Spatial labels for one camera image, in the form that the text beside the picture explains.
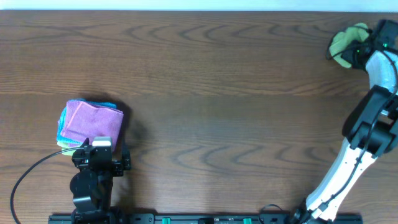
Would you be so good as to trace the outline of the green microfiber cloth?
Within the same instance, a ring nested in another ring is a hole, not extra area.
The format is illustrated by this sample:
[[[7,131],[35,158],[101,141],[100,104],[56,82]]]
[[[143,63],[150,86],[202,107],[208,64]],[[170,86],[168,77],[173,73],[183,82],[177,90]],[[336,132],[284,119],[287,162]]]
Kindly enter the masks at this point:
[[[370,30],[365,23],[357,23],[346,28],[344,31],[338,32],[332,38],[328,47],[331,59],[335,60],[344,68],[351,68],[352,64],[341,57],[343,51],[348,49],[348,46],[352,41],[357,41],[359,44],[363,44],[369,37],[369,32]]]

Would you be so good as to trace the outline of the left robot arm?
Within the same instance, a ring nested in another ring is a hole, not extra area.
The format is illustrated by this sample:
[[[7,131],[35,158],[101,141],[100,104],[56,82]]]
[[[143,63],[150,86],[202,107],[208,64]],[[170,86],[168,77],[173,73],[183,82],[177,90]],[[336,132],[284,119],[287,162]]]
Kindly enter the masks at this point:
[[[129,223],[126,214],[111,206],[113,179],[131,169],[129,151],[113,160],[113,141],[109,136],[86,139],[72,155],[79,172],[70,181],[75,210],[72,223]]]

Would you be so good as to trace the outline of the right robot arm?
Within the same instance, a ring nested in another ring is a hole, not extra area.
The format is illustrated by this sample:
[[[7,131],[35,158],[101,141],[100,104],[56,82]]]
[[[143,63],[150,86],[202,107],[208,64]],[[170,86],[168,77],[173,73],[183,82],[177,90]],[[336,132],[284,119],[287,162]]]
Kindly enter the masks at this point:
[[[365,71],[369,91],[343,125],[337,158],[289,223],[361,223],[358,215],[339,217],[337,213],[361,174],[397,146],[396,38],[397,22],[382,19],[374,29],[358,23],[330,40],[326,59]]]

